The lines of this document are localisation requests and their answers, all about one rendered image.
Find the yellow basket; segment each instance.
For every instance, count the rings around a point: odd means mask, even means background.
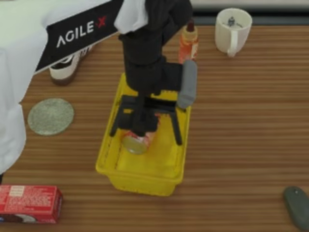
[[[126,85],[124,74],[118,86],[99,152],[97,172],[106,175],[116,189],[155,196],[169,196],[183,180],[191,108],[187,109],[186,113],[177,110],[183,138],[182,146],[176,144],[170,117],[162,115],[156,136],[147,153],[135,155],[122,146],[121,140],[126,131],[118,129],[114,137],[109,136],[122,95],[137,95]],[[177,93],[164,92],[157,98],[176,100]]]

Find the brown bottle cap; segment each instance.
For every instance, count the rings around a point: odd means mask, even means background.
[[[189,21],[189,23],[187,24],[187,31],[188,31],[188,32],[194,32],[194,30],[195,30],[194,20],[191,19],[191,20]]]

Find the orange bottle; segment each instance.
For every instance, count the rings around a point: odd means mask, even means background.
[[[197,59],[198,50],[198,30],[194,24],[194,20],[190,22],[182,30],[179,49],[179,63],[183,64],[186,60]]]

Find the red x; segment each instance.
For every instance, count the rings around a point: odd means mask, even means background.
[[[105,21],[106,21],[106,16],[102,17],[102,18],[98,18],[99,23],[96,23],[96,26],[98,28],[105,26]]]

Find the mug handle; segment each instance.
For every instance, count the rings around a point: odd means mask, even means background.
[[[237,52],[237,45],[238,45],[238,32],[236,30],[231,31],[231,45],[227,54],[229,57],[234,57]]]

